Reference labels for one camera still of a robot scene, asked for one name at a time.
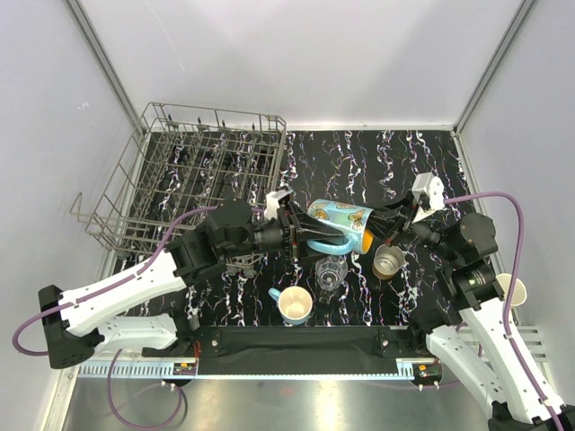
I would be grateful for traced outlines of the blue butterfly mug orange inside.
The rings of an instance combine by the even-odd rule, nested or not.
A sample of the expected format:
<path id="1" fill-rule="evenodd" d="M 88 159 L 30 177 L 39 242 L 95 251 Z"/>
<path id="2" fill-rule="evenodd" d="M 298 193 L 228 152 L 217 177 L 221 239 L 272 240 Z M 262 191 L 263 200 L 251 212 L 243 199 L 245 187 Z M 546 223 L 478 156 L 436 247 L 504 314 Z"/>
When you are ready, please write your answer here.
<path id="1" fill-rule="evenodd" d="M 343 233 L 342 238 L 333 240 L 309 240 L 307 245 L 314 251 L 327 255 L 346 255 L 351 252 L 366 254 L 374 240 L 367 229 L 368 218 L 373 209 L 355 204 L 346 204 L 317 199 L 307 209 L 307 214 Z"/>

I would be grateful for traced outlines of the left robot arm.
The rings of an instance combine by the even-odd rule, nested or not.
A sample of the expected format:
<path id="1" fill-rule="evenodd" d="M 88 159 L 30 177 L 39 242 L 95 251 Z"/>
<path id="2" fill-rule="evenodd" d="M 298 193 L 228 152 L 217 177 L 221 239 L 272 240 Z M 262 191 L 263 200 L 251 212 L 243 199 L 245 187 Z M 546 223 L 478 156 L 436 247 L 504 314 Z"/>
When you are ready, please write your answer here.
<path id="1" fill-rule="evenodd" d="M 166 234 L 156 252 L 132 268 L 77 289 L 42 288 L 38 297 L 50 367 L 79 365 L 105 348 L 144 347 L 185 356 L 192 349 L 193 335 L 173 313 L 156 323 L 122 318 L 120 313 L 218 278 L 230 259 L 279 252 L 291 261 L 316 260 L 321 255 L 308 242 L 345 237 L 289 199 L 280 201 L 270 219 L 256 221 L 253 212 L 246 201 L 227 199 L 208 208 L 193 229 L 177 238 Z"/>

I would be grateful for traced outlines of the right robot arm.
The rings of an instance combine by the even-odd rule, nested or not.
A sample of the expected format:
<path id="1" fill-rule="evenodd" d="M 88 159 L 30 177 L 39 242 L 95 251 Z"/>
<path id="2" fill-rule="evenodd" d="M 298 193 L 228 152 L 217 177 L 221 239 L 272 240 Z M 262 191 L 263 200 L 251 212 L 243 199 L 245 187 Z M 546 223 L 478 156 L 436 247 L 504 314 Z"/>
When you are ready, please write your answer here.
<path id="1" fill-rule="evenodd" d="M 498 249 L 496 228 L 472 212 L 436 227 L 416 218 L 413 195 L 376 209 L 368 230 L 387 245 L 416 242 L 439 256 L 438 288 L 457 316 L 424 312 L 412 319 L 408 349 L 445 364 L 483 408 L 490 430 L 572 430 L 574 408 L 543 376 L 510 314 L 489 256 Z"/>

